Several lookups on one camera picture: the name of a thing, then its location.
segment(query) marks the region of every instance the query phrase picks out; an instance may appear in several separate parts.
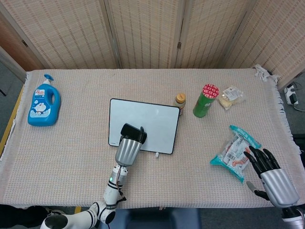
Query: plastic bag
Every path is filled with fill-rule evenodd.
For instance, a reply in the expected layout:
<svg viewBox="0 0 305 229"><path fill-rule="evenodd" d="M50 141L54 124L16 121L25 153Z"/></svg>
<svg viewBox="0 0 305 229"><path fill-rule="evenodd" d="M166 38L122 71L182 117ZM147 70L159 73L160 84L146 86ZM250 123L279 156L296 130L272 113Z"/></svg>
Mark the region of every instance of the plastic bag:
<svg viewBox="0 0 305 229"><path fill-rule="evenodd" d="M217 97L218 102L223 106L225 110L229 110L234 104L241 103L245 100L243 91L237 87L231 86L223 91L223 93Z"/></svg>
<svg viewBox="0 0 305 229"><path fill-rule="evenodd" d="M254 140L242 128L231 125L233 137L224 144L221 153L216 155L210 162L211 165L221 165L230 170L242 183L244 181L243 169L248 165L249 160L244 151L253 155L249 146L259 149L261 145Z"/></svg>

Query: bottle cap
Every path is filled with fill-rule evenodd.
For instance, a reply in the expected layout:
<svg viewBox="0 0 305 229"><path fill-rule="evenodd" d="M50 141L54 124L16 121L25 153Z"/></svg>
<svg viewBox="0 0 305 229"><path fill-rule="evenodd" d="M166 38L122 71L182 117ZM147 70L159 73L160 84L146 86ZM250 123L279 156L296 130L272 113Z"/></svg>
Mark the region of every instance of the bottle cap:
<svg viewBox="0 0 305 229"><path fill-rule="evenodd" d="M182 104L182 103L184 103L185 99L186 99L186 95L184 93L179 93L176 96L177 103Z"/></svg>
<svg viewBox="0 0 305 229"><path fill-rule="evenodd" d="M49 74L45 74L44 77L46 77L48 80L51 80L51 81L54 80L53 77Z"/></svg>
<svg viewBox="0 0 305 229"><path fill-rule="evenodd" d="M53 81L53 77L49 74L45 74L44 77L46 77L47 79L45 81L43 81L43 83L50 85L50 80Z"/></svg>

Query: table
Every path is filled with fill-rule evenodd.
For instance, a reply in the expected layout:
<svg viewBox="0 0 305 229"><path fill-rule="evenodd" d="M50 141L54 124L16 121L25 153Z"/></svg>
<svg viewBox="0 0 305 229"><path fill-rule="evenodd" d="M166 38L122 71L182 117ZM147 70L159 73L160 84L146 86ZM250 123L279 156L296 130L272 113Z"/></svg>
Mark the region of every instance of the table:
<svg viewBox="0 0 305 229"><path fill-rule="evenodd" d="M262 82L255 69L37 70L28 73L16 126L0 163L0 203L15 206L89 206L101 199L115 165L116 148L107 144L109 100L122 98L171 105L185 92L172 155L139 153L123 187L121 208L193 207L254 208L271 204L257 198L238 179L209 161L228 138L229 125L254 136L286 169L305 203L305 172L292 141L279 93ZM32 93L53 76L61 93L54 126L27 124ZM215 102L205 118L192 114L202 86L234 85L247 100L225 111ZM251 166L245 179L262 188Z"/></svg>

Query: chips can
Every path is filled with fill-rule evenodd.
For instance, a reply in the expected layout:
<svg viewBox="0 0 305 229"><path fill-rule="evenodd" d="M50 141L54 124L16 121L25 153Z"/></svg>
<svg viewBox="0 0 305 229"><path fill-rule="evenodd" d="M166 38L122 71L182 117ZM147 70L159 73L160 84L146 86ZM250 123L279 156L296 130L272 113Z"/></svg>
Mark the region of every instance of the chips can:
<svg viewBox="0 0 305 229"><path fill-rule="evenodd" d="M203 87L202 92L200 93L197 103L193 109L193 114L198 118L205 117L218 95L219 90L215 85L206 84Z"/></svg>

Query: whiteboard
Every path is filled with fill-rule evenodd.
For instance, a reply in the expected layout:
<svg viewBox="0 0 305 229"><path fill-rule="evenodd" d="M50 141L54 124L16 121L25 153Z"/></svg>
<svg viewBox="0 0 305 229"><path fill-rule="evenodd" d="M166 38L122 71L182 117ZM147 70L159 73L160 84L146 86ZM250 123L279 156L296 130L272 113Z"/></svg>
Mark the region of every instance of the whiteboard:
<svg viewBox="0 0 305 229"><path fill-rule="evenodd" d="M111 99L108 144L119 146L121 129L128 123L138 129L143 126L147 133L141 150L172 154L178 119L178 107Z"/></svg>

